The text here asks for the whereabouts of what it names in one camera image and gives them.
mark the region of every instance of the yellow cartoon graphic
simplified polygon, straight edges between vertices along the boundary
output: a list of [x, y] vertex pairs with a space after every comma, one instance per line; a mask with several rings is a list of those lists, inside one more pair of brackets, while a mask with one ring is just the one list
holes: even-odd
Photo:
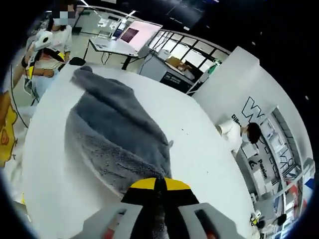
[[0, 96], [0, 107], [0, 167], [4, 167], [11, 158], [15, 144], [13, 125], [17, 120], [8, 91]]

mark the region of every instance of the computer monitor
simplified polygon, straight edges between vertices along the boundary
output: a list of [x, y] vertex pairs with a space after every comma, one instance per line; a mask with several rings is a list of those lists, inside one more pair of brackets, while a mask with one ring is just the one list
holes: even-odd
[[122, 33], [118, 41], [123, 41], [139, 52], [142, 47], [152, 38], [160, 29], [161, 25], [150, 22], [143, 22], [135, 20]]

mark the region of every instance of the woman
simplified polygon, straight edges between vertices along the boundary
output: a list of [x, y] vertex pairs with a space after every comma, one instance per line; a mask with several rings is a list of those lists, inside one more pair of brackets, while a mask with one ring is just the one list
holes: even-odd
[[[72, 6], [68, 6], [68, 12], [74, 11]], [[67, 18], [53, 18], [50, 16], [48, 27], [46, 30], [53, 33], [53, 41], [50, 47], [64, 53], [64, 62], [60, 62], [49, 55], [42, 53], [36, 62], [33, 71], [32, 82], [35, 84], [36, 91], [41, 98], [45, 90], [53, 82], [54, 77], [58, 73], [59, 68], [68, 62], [70, 58], [72, 45], [72, 28], [65, 25]], [[40, 30], [37, 34], [39, 37], [45, 29]]]

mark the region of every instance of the fuzzy gray fabric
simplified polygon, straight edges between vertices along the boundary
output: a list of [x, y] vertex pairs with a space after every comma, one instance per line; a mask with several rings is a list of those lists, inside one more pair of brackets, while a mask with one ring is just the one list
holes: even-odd
[[68, 143], [119, 193], [149, 177], [171, 177], [169, 143], [128, 86], [83, 66], [71, 81], [86, 92], [66, 122]]

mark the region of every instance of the floor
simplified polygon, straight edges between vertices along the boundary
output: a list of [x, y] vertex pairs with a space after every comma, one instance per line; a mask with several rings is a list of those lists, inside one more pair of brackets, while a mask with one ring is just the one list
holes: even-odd
[[[72, 57], [83, 58], [85, 54], [85, 50], [88, 45], [88, 40], [90, 37], [92, 37], [91, 34], [85, 34], [85, 33], [80, 33], [79, 35], [72, 35], [73, 46], [71, 51], [71, 58]], [[21, 60], [24, 54], [24, 51], [25, 49], [21, 49], [19, 52], [17, 52], [15, 59], [12, 61], [13, 66], [16, 65]], [[103, 62], [105, 62], [107, 58], [108, 58], [108, 53], [103, 54], [100, 52], [96, 52], [93, 49], [93, 47], [90, 45], [85, 60], [87, 62], [103, 65], [102, 60]], [[121, 69], [125, 59], [126, 59], [125, 56], [112, 54], [110, 55], [105, 66]], [[138, 68], [142, 65], [142, 63], [143, 63], [143, 59], [132, 62], [131, 64], [128, 65], [127, 70], [131, 72], [137, 72]], [[9, 81], [10, 69], [8, 70], [8, 74], [6, 78], [8, 78], [8, 82], [10, 82]], [[17, 84], [17, 86], [15, 87], [13, 91], [13, 97], [18, 107], [29, 106], [32, 103], [32, 97], [27, 92], [25, 92], [23, 88], [23, 82], [24, 80], [23, 78], [21, 78], [21, 80], [19, 81], [19, 83]]]

